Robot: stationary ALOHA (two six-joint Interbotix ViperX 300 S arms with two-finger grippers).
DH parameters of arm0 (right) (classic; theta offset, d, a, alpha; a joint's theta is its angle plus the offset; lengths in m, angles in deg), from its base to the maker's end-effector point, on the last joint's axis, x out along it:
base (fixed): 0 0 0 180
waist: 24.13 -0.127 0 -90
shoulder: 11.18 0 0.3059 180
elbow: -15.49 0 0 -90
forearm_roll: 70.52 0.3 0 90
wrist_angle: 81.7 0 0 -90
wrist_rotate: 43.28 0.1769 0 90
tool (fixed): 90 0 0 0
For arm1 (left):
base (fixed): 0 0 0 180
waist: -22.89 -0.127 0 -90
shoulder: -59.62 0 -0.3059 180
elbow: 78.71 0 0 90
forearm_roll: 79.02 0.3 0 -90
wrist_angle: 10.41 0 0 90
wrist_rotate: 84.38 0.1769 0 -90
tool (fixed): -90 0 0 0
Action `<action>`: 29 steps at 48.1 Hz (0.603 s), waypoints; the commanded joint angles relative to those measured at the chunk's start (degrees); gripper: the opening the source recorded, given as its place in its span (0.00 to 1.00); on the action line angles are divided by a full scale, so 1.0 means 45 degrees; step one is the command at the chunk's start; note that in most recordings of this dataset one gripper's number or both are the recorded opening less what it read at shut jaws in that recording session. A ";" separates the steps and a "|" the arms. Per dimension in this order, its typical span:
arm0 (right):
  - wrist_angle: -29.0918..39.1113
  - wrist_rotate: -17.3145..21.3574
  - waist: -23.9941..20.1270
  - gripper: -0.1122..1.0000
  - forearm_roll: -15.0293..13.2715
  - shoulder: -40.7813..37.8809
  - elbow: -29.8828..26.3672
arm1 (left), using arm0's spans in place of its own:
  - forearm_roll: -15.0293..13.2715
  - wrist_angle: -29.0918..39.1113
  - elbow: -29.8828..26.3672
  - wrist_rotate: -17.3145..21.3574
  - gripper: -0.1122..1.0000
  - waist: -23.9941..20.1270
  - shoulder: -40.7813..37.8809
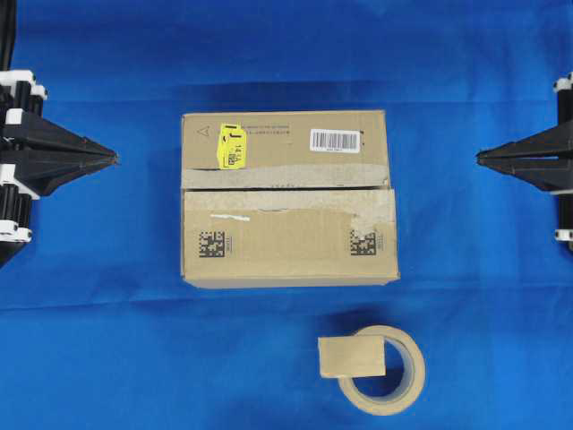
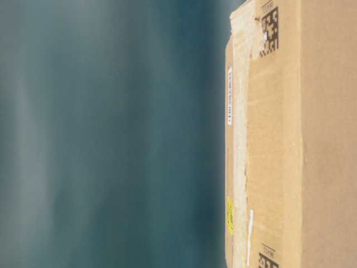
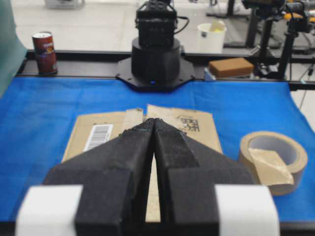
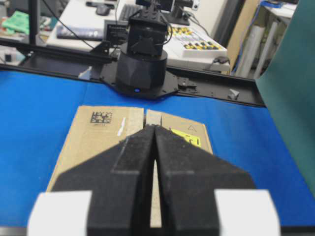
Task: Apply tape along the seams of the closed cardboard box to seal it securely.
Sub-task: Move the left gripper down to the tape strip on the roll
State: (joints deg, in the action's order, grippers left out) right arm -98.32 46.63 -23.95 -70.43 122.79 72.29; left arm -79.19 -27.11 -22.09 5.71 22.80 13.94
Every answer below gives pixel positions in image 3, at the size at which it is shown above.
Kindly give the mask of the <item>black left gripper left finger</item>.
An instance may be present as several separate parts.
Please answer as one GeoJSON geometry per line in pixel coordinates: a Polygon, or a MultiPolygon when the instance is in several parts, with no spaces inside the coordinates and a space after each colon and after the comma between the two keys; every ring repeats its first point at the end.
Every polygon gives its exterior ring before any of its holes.
{"type": "Polygon", "coordinates": [[[145,223],[154,119],[50,169],[28,189],[17,236],[123,236],[145,223]]]}

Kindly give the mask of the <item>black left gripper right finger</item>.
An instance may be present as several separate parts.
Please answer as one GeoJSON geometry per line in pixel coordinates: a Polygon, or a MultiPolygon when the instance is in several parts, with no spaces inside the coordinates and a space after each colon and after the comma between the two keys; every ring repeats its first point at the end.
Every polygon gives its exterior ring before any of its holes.
{"type": "Polygon", "coordinates": [[[222,153],[155,119],[162,219],[173,236],[278,236],[269,189],[222,153]]]}

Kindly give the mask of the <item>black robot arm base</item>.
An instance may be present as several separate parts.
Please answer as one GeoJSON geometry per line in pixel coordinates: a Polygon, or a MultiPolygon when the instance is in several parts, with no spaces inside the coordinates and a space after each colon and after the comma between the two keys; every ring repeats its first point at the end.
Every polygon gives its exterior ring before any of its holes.
{"type": "Polygon", "coordinates": [[[194,80],[193,64],[175,38],[181,18],[169,0],[144,2],[136,10],[131,56],[118,62],[117,79],[143,91],[169,91],[194,80]]]}

